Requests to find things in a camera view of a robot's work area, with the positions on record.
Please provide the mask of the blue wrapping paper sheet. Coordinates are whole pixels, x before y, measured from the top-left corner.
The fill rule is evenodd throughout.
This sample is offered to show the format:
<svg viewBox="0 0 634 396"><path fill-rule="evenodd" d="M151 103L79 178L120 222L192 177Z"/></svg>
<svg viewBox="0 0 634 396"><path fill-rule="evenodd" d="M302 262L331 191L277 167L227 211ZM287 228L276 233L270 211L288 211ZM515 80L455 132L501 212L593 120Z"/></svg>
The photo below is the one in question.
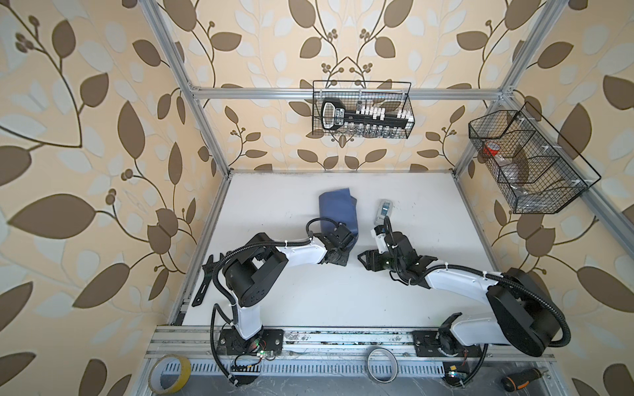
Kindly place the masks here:
<svg viewBox="0 0 634 396"><path fill-rule="evenodd" d="M344 223L353 235L353 246L358 241L357 202L349 188L327 191L319 196L320 217Z"/></svg>

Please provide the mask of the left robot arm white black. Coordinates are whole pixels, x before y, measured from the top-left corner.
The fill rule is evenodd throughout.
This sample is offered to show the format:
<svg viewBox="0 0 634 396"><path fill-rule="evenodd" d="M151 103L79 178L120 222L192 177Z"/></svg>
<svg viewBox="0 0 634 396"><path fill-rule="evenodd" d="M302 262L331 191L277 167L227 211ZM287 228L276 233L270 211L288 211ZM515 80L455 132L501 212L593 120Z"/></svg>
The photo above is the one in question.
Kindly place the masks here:
<svg viewBox="0 0 634 396"><path fill-rule="evenodd" d="M220 260L211 264L207 279L229 301L231 323L244 341L256 338L263 330L259 305L284 270L305 265L348 264L356 234L331 219L309 221L315 222L330 223L334 228L314 233L306 227L307 238L297 241L276 241L259 233L244 246L221 254Z"/></svg>

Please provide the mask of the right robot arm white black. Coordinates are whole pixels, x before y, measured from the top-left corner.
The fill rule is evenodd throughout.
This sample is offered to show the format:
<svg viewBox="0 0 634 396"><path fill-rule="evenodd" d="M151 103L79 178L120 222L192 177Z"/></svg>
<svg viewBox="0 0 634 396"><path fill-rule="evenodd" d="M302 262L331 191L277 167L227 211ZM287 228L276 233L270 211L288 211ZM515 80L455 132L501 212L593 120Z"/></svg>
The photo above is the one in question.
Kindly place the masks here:
<svg viewBox="0 0 634 396"><path fill-rule="evenodd" d="M451 314L426 343L446 356L485 345L512 346L540 357L548 348L567 346L572 338L564 313L528 275L512 268L486 272L419 255L401 232L373 229L376 249L358 254L370 272L387 271L394 281L427 290L444 290L489 306L487 313Z"/></svg>

